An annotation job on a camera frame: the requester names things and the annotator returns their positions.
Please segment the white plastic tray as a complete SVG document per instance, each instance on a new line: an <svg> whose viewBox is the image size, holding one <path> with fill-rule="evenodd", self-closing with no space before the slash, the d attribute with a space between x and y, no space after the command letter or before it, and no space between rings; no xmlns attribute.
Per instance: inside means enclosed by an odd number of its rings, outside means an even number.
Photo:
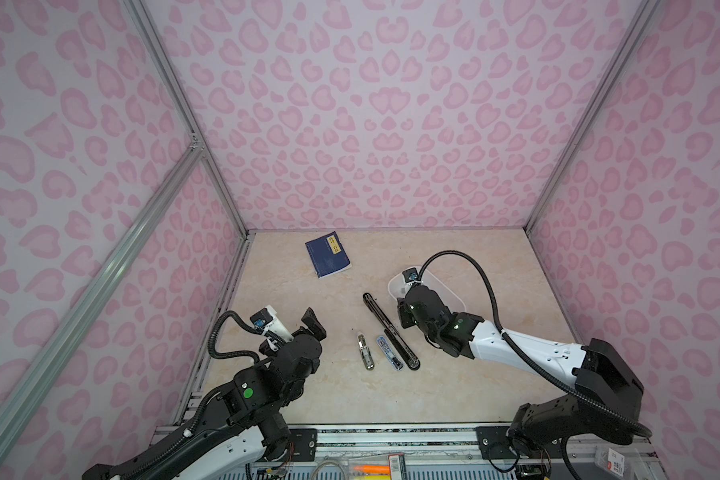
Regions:
<svg viewBox="0 0 720 480"><path fill-rule="evenodd" d="M390 279L390 281L388 282L387 290L389 295L394 300L403 299L409 290L407 277L404 272L410 269L416 269L417 271L419 271L420 268L420 265L405 267L401 273L398 273L396 276ZM421 283L436 292L442 302L452 312L462 312L466 310L466 304L463 302L463 300L457 294L455 294L445 283L443 283L436 275L430 273L429 271L425 272Z"/></svg>

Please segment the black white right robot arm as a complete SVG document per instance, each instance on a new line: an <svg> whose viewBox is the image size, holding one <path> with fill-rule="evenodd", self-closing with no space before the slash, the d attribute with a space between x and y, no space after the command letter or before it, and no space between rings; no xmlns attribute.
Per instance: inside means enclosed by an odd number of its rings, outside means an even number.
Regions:
<svg viewBox="0 0 720 480"><path fill-rule="evenodd" d="M545 403L521 405L505 434L508 448L531 456L557 440L592 434L617 445L649 438L639 420L644 386L608 342L560 343L501 329L483 317L451 310L438 293L414 282L398 300L404 324L451 357L535 373L562 391Z"/></svg>

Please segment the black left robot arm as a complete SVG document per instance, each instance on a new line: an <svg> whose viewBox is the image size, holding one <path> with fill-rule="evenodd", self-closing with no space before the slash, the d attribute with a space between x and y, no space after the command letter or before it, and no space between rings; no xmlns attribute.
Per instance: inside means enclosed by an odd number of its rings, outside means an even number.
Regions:
<svg viewBox="0 0 720 480"><path fill-rule="evenodd" d="M263 337L258 352L221 352L217 337L229 319L244 331ZM119 464L96 464L86 479L216 479L238 466L277 461L290 451L291 432L281 409L303 395L309 376L320 365L327 332L313 309L290 332L271 307L243 321L235 311L222 313L207 342L211 358L247 357L250 366L214 387L194 415L145 451Z"/></svg>

